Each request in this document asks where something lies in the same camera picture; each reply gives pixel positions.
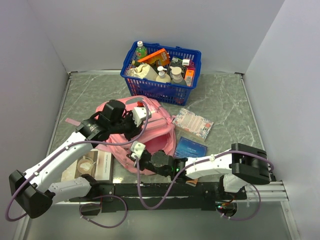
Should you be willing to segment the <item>pink student backpack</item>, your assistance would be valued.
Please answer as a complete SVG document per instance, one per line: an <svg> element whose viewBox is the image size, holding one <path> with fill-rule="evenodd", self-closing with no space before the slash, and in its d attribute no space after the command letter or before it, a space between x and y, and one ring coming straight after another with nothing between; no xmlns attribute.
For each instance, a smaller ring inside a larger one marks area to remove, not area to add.
<svg viewBox="0 0 320 240"><path fill-rule="evenodd" d="M176 148L175 127L172 116L155 99L138 95L118 99L125 104L125 108L130 111L134 107L145 107L147 112L151 112L151 117L147 117L140 125L140 134L132 138L145 145L146 150L154 154L163 150L167 155L173 155ZM127 140L124 134L109 134L106 127L99 123L99 111L107 102L97 107L96 112L82 122L73 122L76 130L81 132L87 140L105 141L107 145L99 144L99 150L112 153L115 159L129 172L141 173L144 175L154 175L149 170L140 171L134 167L134 163L128 158L132 143Z"/></svg>

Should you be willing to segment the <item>orange cardboard box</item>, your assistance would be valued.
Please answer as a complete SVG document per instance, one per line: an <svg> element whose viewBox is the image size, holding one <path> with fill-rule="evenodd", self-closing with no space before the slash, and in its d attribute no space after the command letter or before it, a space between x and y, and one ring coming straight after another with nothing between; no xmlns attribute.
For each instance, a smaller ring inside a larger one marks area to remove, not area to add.
<svg viewBox="0 0 320 240"><path fill-rule="evenodd" d="M138 62L149 65L155 64L157 67L164 67L170 64L171 59L169 53L164 48L162 48L156 52L147 55L146 57L139 59Z"/></svg>

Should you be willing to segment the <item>cream pump lotion bottle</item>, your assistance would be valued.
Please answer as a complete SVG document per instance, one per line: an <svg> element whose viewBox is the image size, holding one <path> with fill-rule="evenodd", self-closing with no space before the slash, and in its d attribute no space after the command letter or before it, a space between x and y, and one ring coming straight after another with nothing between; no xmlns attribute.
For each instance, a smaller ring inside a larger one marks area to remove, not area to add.
<svg viewBox="0 0 320 240"><path fill-rule="evenodd" d="M164 68L163 66L158 66L158 76L156 77L156 81L159 83L171 83L171 77L167 74L167 68Z"/></svg>

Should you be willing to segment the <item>beige crumpled paper bag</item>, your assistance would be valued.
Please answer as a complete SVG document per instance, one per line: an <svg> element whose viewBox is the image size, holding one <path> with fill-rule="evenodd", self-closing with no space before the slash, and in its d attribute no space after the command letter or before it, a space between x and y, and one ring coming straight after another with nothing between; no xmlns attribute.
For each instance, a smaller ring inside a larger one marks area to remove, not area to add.
<svg viewBox="0 0 320 240"><path fill-rule="evenodd" d="M130 68L127 76L155 81L158 73L149 64L141 64L138 67Z"/></svg>

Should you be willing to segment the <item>orange white small carton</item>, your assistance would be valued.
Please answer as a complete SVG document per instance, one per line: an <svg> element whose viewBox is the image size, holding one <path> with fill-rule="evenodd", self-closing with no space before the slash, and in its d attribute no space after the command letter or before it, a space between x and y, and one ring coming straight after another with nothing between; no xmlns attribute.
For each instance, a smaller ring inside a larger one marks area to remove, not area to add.
<svg viewBox="0 0 320 240"><path fill-rule="evenodd" d="M184 80L188 87L191 87L193 85L193 79L195 75L195 69L194 68L187 68L184 75Z"/></svg>

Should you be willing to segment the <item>aluminium frame rail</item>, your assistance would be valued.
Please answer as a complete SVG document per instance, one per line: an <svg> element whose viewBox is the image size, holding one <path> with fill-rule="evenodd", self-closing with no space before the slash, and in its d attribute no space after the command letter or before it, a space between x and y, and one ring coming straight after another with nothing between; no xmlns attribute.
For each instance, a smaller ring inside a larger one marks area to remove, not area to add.
<svg viewBox="0 0 320 240"><path fill-rule="evenodd" d="M196 186L175 183L169 188L169 183L145 183L141 184L141 193L144 198L161 198L169 190L169 198L202 197L214 201L235 199L236 201L254 200L261 197L264 202L288 201L288 195L282 182L271 182L268 185L246 185L235 193L225 192L219 182L199 182ZM102 195L117 195L123 198L138 198L138 187L136 183L106 183L98 181L88 183L86 180L74 179L52 183L49 189L42 191L53 204L64 201L88 202L94 197Z"/></svg>

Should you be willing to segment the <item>grey bottle beige cap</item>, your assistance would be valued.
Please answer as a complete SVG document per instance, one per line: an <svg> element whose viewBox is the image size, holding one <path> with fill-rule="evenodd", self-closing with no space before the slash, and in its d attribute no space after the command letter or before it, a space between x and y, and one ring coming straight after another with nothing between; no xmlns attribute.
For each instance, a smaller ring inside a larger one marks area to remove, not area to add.
<svg viewBox="0 0 320 240"><path fill-rule="evenodd" d="M179 66L170 67L171 84L187 86L185 79L182 76L182 69Z"/></svg>

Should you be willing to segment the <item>coffee photo white book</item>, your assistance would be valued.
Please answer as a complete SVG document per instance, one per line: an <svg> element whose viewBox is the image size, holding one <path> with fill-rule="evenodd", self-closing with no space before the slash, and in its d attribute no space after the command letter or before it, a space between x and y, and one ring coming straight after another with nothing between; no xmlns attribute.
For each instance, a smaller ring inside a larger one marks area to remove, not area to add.
<svg viewBox="0 0 320 240"><path fill-rule="evenodd" d="M70 181L88 174L97 181L112 182L113 156L110 152L93 149L74 161L61 175L61 181Z"/></svg>

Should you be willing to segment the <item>blue plastic shopping basket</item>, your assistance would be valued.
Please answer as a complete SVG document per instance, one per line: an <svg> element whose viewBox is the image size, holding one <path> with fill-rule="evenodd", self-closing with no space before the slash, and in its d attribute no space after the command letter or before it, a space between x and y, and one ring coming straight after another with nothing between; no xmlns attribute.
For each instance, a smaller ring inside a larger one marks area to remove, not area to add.
<svg viewBox="0 0 320 240"><path fill-rule="evenodd" d="M133 67L131 62L137 59L136 48L138 46L138 42L134 41L130 50L127 52L127 55L123 61L123 67L120 71L120 76L124 78L130 94L132 96L142 95L162 103L185 106L190 93L197 87L198 84L202 68L202 53L195 49L183 48L180 46L171 47L160 45L159 43L145 42L143 45L146 46L149 53L154 53L164 48L169 53L170 57L177 57L180 59L186 57L192 60L195 66L192 85L182 86L179 84L160 83L147 78L141 79L138 77L129 76L129 70Z"/></svg>

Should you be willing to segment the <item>dark green packet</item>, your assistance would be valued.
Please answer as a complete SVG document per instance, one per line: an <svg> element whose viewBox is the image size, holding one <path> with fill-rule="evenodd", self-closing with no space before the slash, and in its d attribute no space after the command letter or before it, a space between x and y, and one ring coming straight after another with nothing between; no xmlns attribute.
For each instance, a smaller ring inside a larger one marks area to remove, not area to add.
<svg viewBox="0 0 320 240"><path fill-rule="evenodd" d="M180 67L182 72L184 72L186 70L186 67L183 65L183 60L176 57L176 56L173 56L171 58L171 62L168 66L167 71L170 72L172 70L172 67Z"/></svg>

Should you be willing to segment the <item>green drink bottle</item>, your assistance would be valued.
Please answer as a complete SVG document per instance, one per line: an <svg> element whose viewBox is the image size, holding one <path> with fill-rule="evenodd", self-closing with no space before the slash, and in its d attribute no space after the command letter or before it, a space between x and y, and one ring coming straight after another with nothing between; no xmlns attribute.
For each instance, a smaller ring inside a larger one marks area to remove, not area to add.
<svg viewBox="0 0 320 240"><path fill-rule="evenodd" d="M137 42L135 55L137 60L143 59L148 55L148 49L144 46L144 43L141 40Z"/></svg>

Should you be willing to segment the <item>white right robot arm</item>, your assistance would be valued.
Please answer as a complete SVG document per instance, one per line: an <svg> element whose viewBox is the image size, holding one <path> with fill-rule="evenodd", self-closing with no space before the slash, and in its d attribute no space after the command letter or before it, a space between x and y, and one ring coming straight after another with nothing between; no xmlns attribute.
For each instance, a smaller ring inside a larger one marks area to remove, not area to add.
<svg viewBox="0 0 320 240"><path fill-rule="evenodd" d="M221 175L218 193L223 199L230 199L247 184L268 185L273 169L264 150L241 143L233 143L219 154L175 158L163 150L151 154L144 144L135 141L127 157L138 170L149 170L177 183Z"/></svg>

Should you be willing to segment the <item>blue sunset cover book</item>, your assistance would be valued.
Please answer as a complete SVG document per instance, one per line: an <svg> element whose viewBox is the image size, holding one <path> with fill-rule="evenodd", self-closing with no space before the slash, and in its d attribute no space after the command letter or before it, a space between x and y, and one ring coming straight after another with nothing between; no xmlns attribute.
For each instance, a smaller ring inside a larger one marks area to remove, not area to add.
<svg viewBox="0 0 320 240"><path fill-rule="evenodd" d="M187 139L185 137L180 137L179 142L176 146L175 152L173 154L174 158L200 158L206 156L208 147Z"/></svg>

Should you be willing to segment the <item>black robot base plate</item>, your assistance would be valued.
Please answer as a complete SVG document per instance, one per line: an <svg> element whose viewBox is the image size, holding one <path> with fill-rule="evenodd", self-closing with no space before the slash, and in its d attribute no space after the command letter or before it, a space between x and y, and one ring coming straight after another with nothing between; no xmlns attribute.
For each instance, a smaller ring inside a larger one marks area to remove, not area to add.
<svg viewBox="0 0 320 240"><path fill-rule="evenodd" d="M169 188L169 183L142 183L141 194L146 205L157 205ZM102 203L102 212L111 213L124 209L123 203L113 197L105 197L102 200L94 197L115 195L121 197L129 211L144 210L135 183L102 183L91 190L84 197L75 197L69 201ZM203 211L215 211L216 203L229 200L246 200L247 194L244 187L237 193L226 193L220 189L218 182L199 182L196 186L175 183L165 201L158 210L200 209Z"/></svg>

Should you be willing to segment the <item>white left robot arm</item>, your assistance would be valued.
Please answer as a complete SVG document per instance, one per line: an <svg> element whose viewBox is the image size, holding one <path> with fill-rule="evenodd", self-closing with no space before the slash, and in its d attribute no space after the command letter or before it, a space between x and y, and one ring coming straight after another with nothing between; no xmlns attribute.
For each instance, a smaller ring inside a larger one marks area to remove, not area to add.
<svg viewBox="0 0 320 240"><path fill-rule="evenodd" d="M84 119L70 137L44 160L26 171L13 171L9 177L11 201L24 210L24 216L32 219L43 215L64 191L52 184L73 161L105 145L110 135L123 134L126 144L137 140L145 131L144 121L150 111L144 103L127 110L119 100L108 101L101 111Z"/></svg>

